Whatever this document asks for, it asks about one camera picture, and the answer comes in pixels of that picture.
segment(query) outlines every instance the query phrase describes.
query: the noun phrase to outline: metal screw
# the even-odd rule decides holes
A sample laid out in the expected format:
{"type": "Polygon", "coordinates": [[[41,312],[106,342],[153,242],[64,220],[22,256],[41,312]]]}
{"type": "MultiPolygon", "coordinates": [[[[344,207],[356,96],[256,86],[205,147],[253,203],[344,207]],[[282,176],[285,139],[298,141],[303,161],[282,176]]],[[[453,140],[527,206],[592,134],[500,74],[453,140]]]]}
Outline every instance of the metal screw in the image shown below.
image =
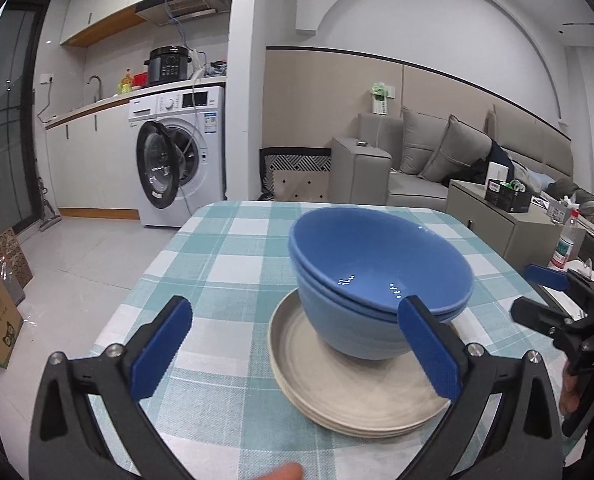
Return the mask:
{"type": "Polygon", "coordinates": [[[484,347],[479,343],[471,343],[466,347],[466,349],[468,350],[468,353],[473,357],[482,357],[482,355],[484,355],[485,352],[484,347]]]}
{"type": "Polygon", "coordinates": [[[529,350],[528,351],[528,360],[533,364],[539,364],[542,362],[542,356],[536,350],[529,350]]]}
{"type": "Polygon", "coordinates": [[[53,354],[50,354],[50,357],[48,357],[48,362],[51,365],[58,365],[59,363],[61,363],[64,359],[66,358],[66,355],[63,352],[55,352],[53,354]]]}
{"type": "Polygon", "coordinates": [[[108,357],[119,357],[123,353],[123,345],[115,343],[106,348],[106,355],[108,357]]]}

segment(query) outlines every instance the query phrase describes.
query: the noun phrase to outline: human hand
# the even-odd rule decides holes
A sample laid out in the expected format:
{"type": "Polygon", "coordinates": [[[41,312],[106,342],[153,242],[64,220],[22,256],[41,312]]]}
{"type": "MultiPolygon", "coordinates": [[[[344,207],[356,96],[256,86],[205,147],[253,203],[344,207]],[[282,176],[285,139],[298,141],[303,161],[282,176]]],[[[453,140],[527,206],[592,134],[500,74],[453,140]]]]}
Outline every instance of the human hand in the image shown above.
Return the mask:
{"type": "Polygon", "coordinates": [[[301,480],[302,478],[303,469],[301,466],[295,462],[290,462],[257,480],[301,480]]]}
{"type": "Polygon", "coordinates": [[[580,393],[576,391],[578,378],[568,374],[566,361],[564,371],[562,372],[562,394],[560,396],[560,413],[564,416],[570,415],[580,406],[580,393]]]}

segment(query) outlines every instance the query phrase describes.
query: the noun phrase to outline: red container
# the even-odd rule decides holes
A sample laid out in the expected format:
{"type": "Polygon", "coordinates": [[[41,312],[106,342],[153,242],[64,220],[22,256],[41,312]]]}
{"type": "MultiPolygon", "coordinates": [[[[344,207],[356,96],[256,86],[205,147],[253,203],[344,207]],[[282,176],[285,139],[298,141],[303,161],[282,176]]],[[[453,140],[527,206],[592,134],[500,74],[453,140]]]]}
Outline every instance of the red container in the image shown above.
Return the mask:
{"type": "Polygon", "coordinates": [[[141,72],[132,77],[132,86],[146,86],[148,82],[148,72],[141,72]]]}

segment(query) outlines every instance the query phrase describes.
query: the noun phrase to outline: faucet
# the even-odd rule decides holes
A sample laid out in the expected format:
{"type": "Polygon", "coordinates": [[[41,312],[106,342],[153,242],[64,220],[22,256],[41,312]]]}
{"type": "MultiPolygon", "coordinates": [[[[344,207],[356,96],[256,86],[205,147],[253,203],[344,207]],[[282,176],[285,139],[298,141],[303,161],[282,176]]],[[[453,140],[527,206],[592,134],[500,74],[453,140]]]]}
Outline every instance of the faucet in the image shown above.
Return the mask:
{"type": "Polygon", "coordinates": [[[88,82],[86,84],[89,85],[93,79],[97,79],[97,81],[99,81],[99,99],[95,99],[93,96],[93,102],[96,103],[97,101],[101,101],[101,99],[103,99],[102,91],[101,91],[102,86],[101,86],[101,78],[98,75],[91,75],[90,78],[88,78],[88,82]]]}

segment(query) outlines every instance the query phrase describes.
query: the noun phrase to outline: nightstand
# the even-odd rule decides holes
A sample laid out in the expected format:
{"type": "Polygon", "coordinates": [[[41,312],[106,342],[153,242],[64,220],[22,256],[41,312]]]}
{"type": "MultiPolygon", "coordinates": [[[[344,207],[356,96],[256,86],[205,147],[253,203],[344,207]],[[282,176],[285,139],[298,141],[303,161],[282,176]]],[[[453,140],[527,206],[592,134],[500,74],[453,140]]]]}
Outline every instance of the nightstand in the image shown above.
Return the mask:
{"type": "Polygon", "coordinates": [[[527,213],[507,213],[484,200],[482,184],[452,180],[446,213],[502,256],[523,275],[529,264],[548,265],[562,226],[554,224],[546,210],[531,204],[527,213]]]}

